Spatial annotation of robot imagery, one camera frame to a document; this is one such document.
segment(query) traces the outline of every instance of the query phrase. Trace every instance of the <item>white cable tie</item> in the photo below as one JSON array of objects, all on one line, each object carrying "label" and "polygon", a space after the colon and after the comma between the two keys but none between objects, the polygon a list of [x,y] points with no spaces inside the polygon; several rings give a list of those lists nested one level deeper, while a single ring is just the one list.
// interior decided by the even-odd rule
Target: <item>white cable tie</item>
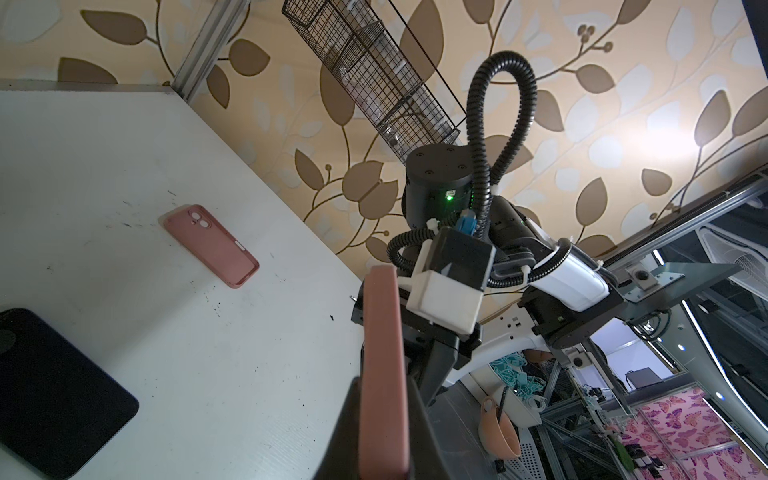
[{"label": "white cable tie", "polygon": [[436,218],[430,218],[427,220],[427,228],[429,228],[435,235],[440,231],[439,222]]},{"label": "white cable tie", "polygon": [[523,265],[520,267],[520,271],[523,272],[523,284],[521,286],[528,286],[528,274],[531,272],[531,267]]}]

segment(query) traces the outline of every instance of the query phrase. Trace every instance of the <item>wallpaper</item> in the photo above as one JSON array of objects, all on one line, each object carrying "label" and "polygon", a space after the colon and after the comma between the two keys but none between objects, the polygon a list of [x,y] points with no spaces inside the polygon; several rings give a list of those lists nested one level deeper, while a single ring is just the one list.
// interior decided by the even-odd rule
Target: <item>wallpaper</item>
[{"label": "wallpaper", "polygon": [[[404,167],[282,4],[255,2],[240,33],[269,61],[245,77],[223,52],[193,106],[363,276],[406,229]],[[768,81],[739,0],[394,1],[429,59],[388,1],[370,4],[455,123],[489,53],[529,59],[537,114],[502,192],[593,255],[758,167],[768,149]],[[490,157],[517,110],[517,87],[498,75],[485,101]],[[496,298],[484,313],[508,300]]]},{"label": "wallpaper", "polygon": [[[730,431],[702,395],[703,390],[695,387],[642,406],[636,419],[627,424],[621,441],[625,445],[639,443],[646,453],[667,463],[669,469],[661,472],[665,480],[768,478],[733,443]],[[722,444],[726,445],[707,452]],[[674,461],[670,453],[681,460]],[[644,476],[651,479],[646,472]]]},{"label": "wallpaper", "polygon": [[0,78],[170,84],[213,0],[0,0]]}]

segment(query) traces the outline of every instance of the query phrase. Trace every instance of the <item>wire mesh basket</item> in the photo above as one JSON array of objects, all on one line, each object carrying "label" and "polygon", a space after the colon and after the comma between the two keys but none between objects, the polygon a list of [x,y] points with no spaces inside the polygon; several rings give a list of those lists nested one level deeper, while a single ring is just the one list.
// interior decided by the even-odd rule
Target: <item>wire mesh basket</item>
[{"label": "wire mesh basket", "polygon": [[339,81],[401,162],[458,128],[386,31],[358,0],[286,0],[283,15]]}]

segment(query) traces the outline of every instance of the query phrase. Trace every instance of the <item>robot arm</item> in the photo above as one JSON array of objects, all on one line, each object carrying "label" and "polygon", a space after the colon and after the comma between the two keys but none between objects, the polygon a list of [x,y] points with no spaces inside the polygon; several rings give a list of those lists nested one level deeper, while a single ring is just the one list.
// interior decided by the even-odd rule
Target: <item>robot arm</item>
[{"label": "robot arm", "polygon": [[[521,108],[509,142],[489,166],[483,100],[491,78],[502,70],[518,81]],[[417,330],[428,335],[418,338],[429,346],[411,349],[417,354],[410,363],[421,376],[419,387],[430,385],[422,390],[425,402],[435,385],[453,384],[511,352],[563,349],[587,340],[624,302],[612,273],[568,239],[553,241],[495,195],[527,136],[535,103],[527,61],[513,52],[494,54],[478,69],[468,93],[468,145],[424,145],[406,160],[402,210],[411,230],[392,238],[387,253],[399,269],[401,309],[425,321]],[[525,289],[514,311],[505,314],[517,321],[498,319],[480,328],[477,315],[486,288],[512,286]]]}]

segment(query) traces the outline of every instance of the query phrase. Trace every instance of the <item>white table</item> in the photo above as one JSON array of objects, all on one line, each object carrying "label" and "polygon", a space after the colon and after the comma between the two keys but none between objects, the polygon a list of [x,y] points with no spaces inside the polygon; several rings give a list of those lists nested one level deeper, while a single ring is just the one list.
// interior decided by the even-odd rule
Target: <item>white table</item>
[{"label": "white table", "polygon": [[[158,226],[183,204],[260,261],[242,288]],[[359,373],[359,280],[175,94],[0,91],[0,273],[0,309],[141,404],[77,480],[312,477]],[[0,449],[0,478],[38,476]]]}]

